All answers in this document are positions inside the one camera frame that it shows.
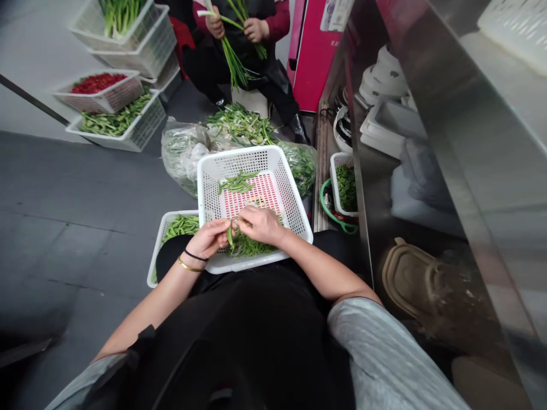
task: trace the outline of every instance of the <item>bracelet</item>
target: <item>bracelet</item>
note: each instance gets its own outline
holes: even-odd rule
[[[203,258],[200,258],[200,257],[197,257],[197,256],[192,255],[190,252],[188,252],[188,251],[186,250],[186,248],[184,249],[184,252],[186,252],[186,254],[187,254],[188,256],[191,256],[192,258],[197,259],[197,260],[201,260],[202,262],[207,262],[207,261],[209,260],[209,258],[203,259]]]
[[[191,272],[203,272],[203,269],[195,269],[195,268],[191,268],[191,267],[189,267],[188,265],[186,265],[186,264],[181,260],[180,255],[178,256],[178,263],[179,263],[179,265],[182,265],[186,270],[189,270],[189,271],[191,271]]]

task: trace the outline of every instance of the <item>black bracelet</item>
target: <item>black bracelet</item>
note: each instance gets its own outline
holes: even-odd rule
[[[190,252],[188,252],[186,249],[184,249],[184,251],[186,252],[186,254],[187,254],[188,256],[191,256],[191,257],[194,258],[194,259],[201,260],[201,261],[203,261],[203,262],[207,262],[207,261],[209,260],[209,258],[203,259],[203,258],[194,256],[194,255],[192,255]]]

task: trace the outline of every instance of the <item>gray floor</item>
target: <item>gray floor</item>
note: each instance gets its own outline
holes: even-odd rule
[[[178,121],[212,107],[185,82]],[[197,209],[165,172],[160,127],[143,153],[0,134],[0,333],[60,335],[26,372],[13,403],[42,409],[150,291],[164,213]]]

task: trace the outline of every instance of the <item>gold bracelet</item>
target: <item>gold bracelet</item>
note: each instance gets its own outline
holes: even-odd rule
[[[181,256],[179,255],[178,256],[178,263],[180,265],[182,265],[185,269],[191,271],[191,272],[203,272],[203,269],[195,269],[195,268],[191,268],[189,267],[188,265],[186,265],[182,260],[181,260]]]

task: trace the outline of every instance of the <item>gray sleeve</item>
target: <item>gray sleeve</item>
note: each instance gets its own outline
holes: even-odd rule
[[[468,409],[408,330],[366,298],[335,305],[328,325],[351,356],[357,409]]]
[[[125,357],[125,353],[106,356],[91,363],[53,399],[50,405],[46,407],[46,410],[71,410],[79,408],[97,379],[123,357]]]

